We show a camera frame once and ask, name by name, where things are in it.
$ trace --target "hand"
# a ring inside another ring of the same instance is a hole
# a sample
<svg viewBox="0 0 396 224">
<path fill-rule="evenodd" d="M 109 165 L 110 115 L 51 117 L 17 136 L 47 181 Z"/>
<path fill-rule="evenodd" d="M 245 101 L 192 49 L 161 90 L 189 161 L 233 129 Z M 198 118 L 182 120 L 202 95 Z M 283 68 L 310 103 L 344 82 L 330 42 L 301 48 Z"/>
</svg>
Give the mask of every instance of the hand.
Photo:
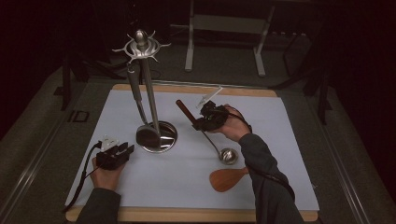
<svg viewBox="0 0 396 224">
<path fill-rule="evenodd" d="M 92 165 L 93 165 L 93 169 L 95 169 L 96 157 L 92 159 Z M 102 168 L 97 168 L 95 171 L 93 171 L 90 174 L 93 185 L 96 188 L 110 189 L 113 191 L 116 190 L 119 184 L 120 174 L 124 166 L 125 163 L 116 170 L 112 170 L 112 171 L 105 170 Z"/>
<path fill-rule="evenodd" d="M 224 105 L 224 107 L 232 114 L 239 116 L 242 118 L 242 115 L 230 105 Z M 245 134 L 250 133 L 250 129 L 242 120 L 234 117 L 228 116 L 224 125 L 220 128 L 212 131 L 212 133 L 223 133 L 227 138 L 239 142 L 239 139 L 243 137 Z"/>
</svg>

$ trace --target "wooden spatula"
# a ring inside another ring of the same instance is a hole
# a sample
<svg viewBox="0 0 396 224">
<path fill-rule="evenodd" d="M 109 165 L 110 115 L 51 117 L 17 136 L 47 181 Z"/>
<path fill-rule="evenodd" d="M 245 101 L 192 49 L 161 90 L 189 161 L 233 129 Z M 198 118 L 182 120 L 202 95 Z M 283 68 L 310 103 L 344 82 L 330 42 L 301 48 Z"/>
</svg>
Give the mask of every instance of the wooden spatula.
<svg viewBox="0 0 396 224">
<path fill-rule="evenodd" d="M 235 186 L 246 174 L 248 174 L 247 167 L 242 169 L 221 169 L 212 172 L 209 180 L 213 189 L 218 192 L 224 192 Z"/>
</svg>

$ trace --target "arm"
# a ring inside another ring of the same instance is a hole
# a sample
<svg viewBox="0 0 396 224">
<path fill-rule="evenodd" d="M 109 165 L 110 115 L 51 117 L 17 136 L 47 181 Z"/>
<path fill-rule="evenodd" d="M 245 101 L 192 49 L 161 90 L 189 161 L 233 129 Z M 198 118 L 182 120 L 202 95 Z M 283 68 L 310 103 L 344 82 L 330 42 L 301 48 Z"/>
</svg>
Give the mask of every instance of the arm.
<svg viewBox="0 0 396 224">
<path fill-rule="evenodd" d="M 92 159 L 96 167 L 96 158 Z M 115 192 L 125 164 L 114 171 L 97 168 L 91 173 L 94 189 L 78 216 L 78 223 L 118 223 L 120 195 Z"/>
<path fill-rule="evenodd" d="M 230 113 L 242 118 L 236 109 L 225 106 Z M 248 126 L 233 116 L 229 116 L 225 124 L 214 133 L 223 133 L 241 146 L 245 164 L 251 168 L 249 174 L 256 198 L 257 223 L 304 223 L 289 192 L 280 184 L 254 172 L 265 172 L 288 181 L 278 170 L 277 161 L 265 142 L 258 135 L 250 133 Z"/>
</svg>

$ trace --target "white plastic piece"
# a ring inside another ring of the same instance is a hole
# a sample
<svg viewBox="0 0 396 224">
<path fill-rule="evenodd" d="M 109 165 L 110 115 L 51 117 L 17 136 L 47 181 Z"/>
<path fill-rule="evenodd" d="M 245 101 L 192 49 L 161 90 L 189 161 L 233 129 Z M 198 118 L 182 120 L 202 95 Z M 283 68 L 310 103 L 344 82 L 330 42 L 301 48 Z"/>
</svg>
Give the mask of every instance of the white plastic piece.
<svg viewBox="0 0 396 224">
<path fill-rule="evenodd" d="M 208 95 L 203 96 L 201 102 L 198 104 L 198 106 L 196 106 L 196 108 L 201 109 L 204 104 L 209 102 L 215 95 L 217 95 L 220 91 L 222 91 L 222 89 L 223 88 L 219 86 L 217 90 L 212 91 Z"/>
<path fill-rule="evenodd" d="M 120 141 L 108 135 L 104 135 L 102 138 L 102 146 L 100 148 L 101 152 L 106 152 L 107 150 L 116 146 Z"/>
</svg>

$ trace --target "gray sleeve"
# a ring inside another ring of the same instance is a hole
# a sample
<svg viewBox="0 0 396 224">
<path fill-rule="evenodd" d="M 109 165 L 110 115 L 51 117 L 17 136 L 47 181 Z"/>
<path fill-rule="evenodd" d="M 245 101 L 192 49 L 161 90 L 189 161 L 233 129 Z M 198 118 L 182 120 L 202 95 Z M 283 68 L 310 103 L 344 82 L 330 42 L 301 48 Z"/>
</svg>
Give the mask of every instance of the gray sleeve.
<svg viewBox="0 0 396 224">
<path fill-rule="evenodd" d="M 248 167 L 288 181 L 278 170 L 276 159 L 258 135 L 253 133 L 244 135 L 239 140 L 239 145 Z M 249 175 L 256 198 L 257 223 L 304 223 L 287 189 L 255 172 L 249 172 Z"/>
<path fill-rule="evenodd" d="M 93 189 L 76 223 L 118 223 L 120 198 L 121 196 L 112 190 Z"/>
</svg>

